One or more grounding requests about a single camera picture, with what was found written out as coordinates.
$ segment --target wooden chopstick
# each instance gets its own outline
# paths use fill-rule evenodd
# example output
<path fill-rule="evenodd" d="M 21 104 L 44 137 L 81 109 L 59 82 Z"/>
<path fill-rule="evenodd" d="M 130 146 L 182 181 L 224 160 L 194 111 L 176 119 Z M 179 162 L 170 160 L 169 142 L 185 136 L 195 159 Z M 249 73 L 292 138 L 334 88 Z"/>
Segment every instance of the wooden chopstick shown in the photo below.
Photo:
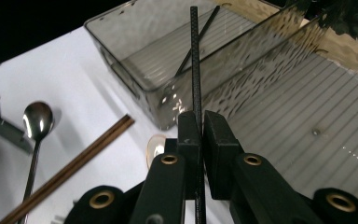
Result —
<path fill-rule="evenodd" d="M 12 224 L 25 216 L 39 203 L 45 200 L 50 193 L 63 184 L 69 177 L 76 173 L 88 161 L 100 153 L 106 146 L 113 142 L 119 135 L 124 133 L 132 124 L 134 120 L 125 115 L 103 135 L 95 140 L 89 147 L 81 152 L 76 158 L 63 167 L 55 176 L 53 176 L 45 185 L 43 185 L 37 192 L 31 195 L 27 200 L 20 204 L 16 209 L 11 211 L 4 217 L 0 224 Z"/>

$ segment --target chopstick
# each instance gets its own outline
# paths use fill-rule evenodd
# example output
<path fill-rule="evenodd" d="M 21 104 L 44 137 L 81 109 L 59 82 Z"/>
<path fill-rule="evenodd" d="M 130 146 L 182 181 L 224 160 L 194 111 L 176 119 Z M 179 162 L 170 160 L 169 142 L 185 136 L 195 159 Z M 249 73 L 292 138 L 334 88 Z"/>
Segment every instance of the chopstick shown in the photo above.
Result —
<path fill-rule="evenodd" d="M 55 189 L 63 184 L 69 177 L 74 175 L 81 167 L 100 153 L 106 146 L 118 138 L 124 131 L 126 131 L 134 120 L 125 115 L 103 135 L 95 140 L 76 158 L 63 167 L 55 176 L 53 176 L 45 185 L 43 185 L 37 192 L 31 195 L 27 200 L 20 204 L 16 209 L 11 211 L 4 217 L 0 224 L 12 224 L 25 216 L 29 211 L 35 208 L 39 203 L 46 199 Z"/>

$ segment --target white surface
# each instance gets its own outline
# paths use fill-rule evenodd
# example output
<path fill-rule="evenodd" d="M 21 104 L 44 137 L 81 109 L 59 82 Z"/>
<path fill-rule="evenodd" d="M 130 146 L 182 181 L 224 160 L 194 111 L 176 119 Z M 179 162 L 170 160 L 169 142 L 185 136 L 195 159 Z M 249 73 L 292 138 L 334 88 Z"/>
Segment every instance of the white surface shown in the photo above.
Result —
<path fill-rule="evenodd" d="M 146 177 L 149 138 L 156 133 L 176 137 L 176 128 L 158 130 L 133 102 L 108 72 L 84 28 L 0 64 L 0 99 L 2 117 L 19 127 L 25 107 L 34 101 L 44 101 L 62 113 L 42 142 L 34 190 L 122 116 L 135 119 L 128 131 L 39 204 L 29 217 L 30 224 L 65 217 L 73 200 L 91 188 L 130 189 Z M 0 219 L 21 203 L 30 163 L 31 156 L 0 137 Z M 194 205 L 188 204 L 186 223 L 194 223 Z M 209 223 L 232 222 L 225 204 L 209 204 Z"/>

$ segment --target black textured stick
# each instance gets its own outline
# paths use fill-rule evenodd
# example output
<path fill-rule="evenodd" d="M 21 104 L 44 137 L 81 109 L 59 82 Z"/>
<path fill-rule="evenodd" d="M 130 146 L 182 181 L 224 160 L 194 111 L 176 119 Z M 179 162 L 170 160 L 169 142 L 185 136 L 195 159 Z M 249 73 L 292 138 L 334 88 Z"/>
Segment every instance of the black textured stick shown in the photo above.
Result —
<path fill-rule="evenodd" d="M 199 128 L 199 137 L 202 137 L 202 114 L 201 114 L 201 85 L 200 85 L 200 49 L 199 49 L 199 17 L 197 7 L 190 8 L 191 16 L 191 65 L 193 83 L 193 111 L 196 115 L 196 122 Z M 205 212 L 205 187 L 203 173 L 203 157 L 200 150 L 197 174 L 196 190 L 196 223 L 206 223 Z"/>
<path fill-rule="evenodd" d="M 217 15 L 217 12 L 219 12 L 219 9 L 220 9 L 220 6 L 217 6 L 217 7 L 214 8 L 211 16 L 208 18 L 208 20 L 206 21 L 205 25 L 202 27 L 201 33 L 199 35 L 199 41 L 202 40 L 202 38 L 204 37 L 206 31 L 211 26 L 212 21 L 214 20 L 214 18 Z M 188 51 L 187 55 L 185 56 L 185 58 L 183 59 L 182 63 L 180 64 L 179 69 L 175 74 L 176 77 L 178 77 L 182 73 L 182 70 L 185 67 L 185 65 L 186 65 L 188 59 L 190 58 L 190 56 L 191 56 L 191 49 Z"/>

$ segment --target dark background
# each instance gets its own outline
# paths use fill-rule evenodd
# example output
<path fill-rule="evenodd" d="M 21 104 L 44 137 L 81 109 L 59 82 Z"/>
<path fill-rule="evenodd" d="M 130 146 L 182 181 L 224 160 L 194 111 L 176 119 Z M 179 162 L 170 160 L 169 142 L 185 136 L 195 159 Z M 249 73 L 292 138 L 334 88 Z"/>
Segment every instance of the dark background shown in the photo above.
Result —
<path fill-rule="evenodd" d="M 0 1 L 0 63 L 69 33 L 125 0 Z"/>

